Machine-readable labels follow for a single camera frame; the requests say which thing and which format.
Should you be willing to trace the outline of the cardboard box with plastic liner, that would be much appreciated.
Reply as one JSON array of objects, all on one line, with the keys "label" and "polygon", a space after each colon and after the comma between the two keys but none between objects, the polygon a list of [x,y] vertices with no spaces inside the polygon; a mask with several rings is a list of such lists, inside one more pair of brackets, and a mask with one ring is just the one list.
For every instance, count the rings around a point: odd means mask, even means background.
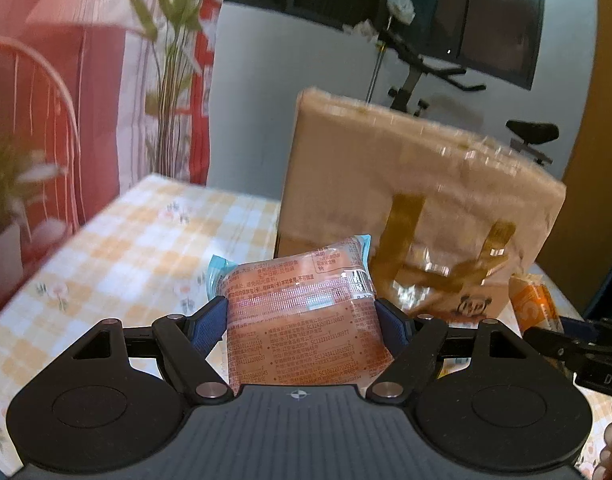
[{"label": "cardboard box with plastic liner", "polygon": [[535,262],[564,184],[510,148],[379,105],[300,93],[275,252],[371,238],[377,293],[410,315],[496,318]]}]

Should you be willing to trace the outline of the crumpled white cloth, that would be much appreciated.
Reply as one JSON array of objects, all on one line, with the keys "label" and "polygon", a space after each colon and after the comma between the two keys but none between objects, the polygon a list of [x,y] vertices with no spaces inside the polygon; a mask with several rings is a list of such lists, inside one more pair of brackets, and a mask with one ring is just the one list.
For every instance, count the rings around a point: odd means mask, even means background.
[{"label": "crumpled white cloth", "polygon": [[377,38],[379,38],[379,31],[370,20],[364,20],[353,26],[344,24],[343,32],[354,37],[362,38],[369,44],[375,44]]}]

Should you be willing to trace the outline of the orange snack bar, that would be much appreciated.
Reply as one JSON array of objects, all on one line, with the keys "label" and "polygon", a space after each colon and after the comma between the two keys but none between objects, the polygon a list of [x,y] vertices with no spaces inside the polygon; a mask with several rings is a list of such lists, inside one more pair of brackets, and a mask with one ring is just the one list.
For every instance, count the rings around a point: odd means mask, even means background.
[{"label": "orange snack bar", "polygon": [[513,274],[509,280],[509,298],[521,334],[533,327],[564,333],[542,275]]}]

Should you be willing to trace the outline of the red printed wall curtain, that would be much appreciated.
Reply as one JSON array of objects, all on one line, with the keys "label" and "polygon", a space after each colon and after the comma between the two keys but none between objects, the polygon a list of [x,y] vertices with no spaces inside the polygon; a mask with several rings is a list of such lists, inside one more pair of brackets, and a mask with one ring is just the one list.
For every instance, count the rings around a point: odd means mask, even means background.
[{"label": "red printed wall curtain", "polygon": [[0,0],[0,311],[149,174],[205,184],[223,0]]}]

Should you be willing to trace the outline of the pink sausage packet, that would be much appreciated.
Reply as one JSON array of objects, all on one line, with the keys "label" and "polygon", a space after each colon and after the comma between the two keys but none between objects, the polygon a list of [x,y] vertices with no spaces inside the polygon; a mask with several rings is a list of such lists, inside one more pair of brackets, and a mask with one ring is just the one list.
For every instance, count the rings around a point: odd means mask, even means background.
[{"label": "pink sausage packet", "polygon": [[229,384],[355,385],[364,390],[393,357],[368,268],[371,237],[236,264],[211,258],[207,295],[228,301]]}]

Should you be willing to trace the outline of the metal pole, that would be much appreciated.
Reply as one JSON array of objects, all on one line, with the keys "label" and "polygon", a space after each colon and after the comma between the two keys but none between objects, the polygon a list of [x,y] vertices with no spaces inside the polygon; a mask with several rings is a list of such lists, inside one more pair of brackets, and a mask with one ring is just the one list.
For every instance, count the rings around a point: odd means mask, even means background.
[{"label": "metal pole", "polygon": [[388,20],[388,23],[385,26],[385,28],[382,30],[382,32],[379,33],[379,36],[377,36],[377,57],[376,57],[375,65],[374,65],[373,72],[371,75],[371,80],[370,80],[369,88],[367,91],[367,95],[365,96],[365,102],[367,103],[370,103],[372,101],[372,96],[373,96],[374,89],[376,86],[376,81],[377,81],[377,78],[379,78],[379,71],[381,70],[381,66],[382,66],[385,52],[387,49],[386,42],[382,39],[382,35],[384,34],[384,32],[387,32],[387,30],[390,28],[391,28],[391,20]]}]

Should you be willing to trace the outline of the yellow checkered tablecloth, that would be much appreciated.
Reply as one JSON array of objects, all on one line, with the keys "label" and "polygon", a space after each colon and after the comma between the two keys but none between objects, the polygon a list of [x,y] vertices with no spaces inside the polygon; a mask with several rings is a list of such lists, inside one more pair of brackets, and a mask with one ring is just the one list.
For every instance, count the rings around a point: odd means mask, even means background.
[{"label": "yellow checkered tablecloth", "polygon": [[150,176],[60,248],[0,314],[0,478],[577,477],[594,390],[509,320],[448,326],[437,378],[407,405],[369,401],[371,384],[188,404],[159,371],[152,325],[214,299],[214,256],[272,260],[276,216]]}]

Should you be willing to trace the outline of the orange wooden door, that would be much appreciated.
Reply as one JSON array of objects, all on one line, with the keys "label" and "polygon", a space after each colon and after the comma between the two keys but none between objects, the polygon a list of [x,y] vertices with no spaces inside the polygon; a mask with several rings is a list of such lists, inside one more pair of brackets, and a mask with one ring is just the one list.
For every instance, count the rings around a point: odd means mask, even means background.
[{"label": "orange wooden door", "polygon": [[598,2],[589,96],[563,181],[568,196],[538,263],[584,312],[612,270],[612,0]]}]

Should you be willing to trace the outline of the white plastic bag on pole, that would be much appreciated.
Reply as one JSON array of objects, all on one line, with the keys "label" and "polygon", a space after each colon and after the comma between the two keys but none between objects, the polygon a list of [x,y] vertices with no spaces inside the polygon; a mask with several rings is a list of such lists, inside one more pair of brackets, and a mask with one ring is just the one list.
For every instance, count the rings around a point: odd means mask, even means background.
[{"label": "white plastic bag on pole", "polygon": [[389,15],[399,23],[409,26],[415,18],[412,0],[386,0]]}]

